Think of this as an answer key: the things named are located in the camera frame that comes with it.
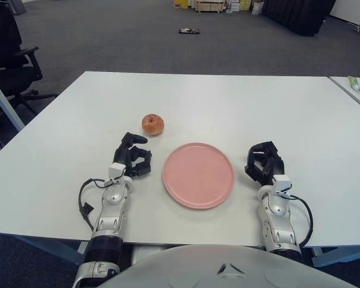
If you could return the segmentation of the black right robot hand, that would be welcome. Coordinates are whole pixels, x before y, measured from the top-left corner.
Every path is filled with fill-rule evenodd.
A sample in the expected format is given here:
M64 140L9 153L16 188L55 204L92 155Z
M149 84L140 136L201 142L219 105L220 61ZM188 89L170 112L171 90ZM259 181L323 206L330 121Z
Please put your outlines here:
M284 162L272 141L252 146L247 155L245 173L260 184L258 193L286 197L292 187L284 170Z

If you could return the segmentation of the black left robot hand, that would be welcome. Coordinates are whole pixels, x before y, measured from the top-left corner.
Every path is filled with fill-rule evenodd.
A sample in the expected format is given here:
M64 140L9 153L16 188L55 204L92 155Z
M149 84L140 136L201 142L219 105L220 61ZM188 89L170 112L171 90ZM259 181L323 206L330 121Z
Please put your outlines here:
M151 152L135 146L147 142L147 138L127 132L113 156L113 163L109 167L109 178L118 179L122 176L133 178L150 173Z

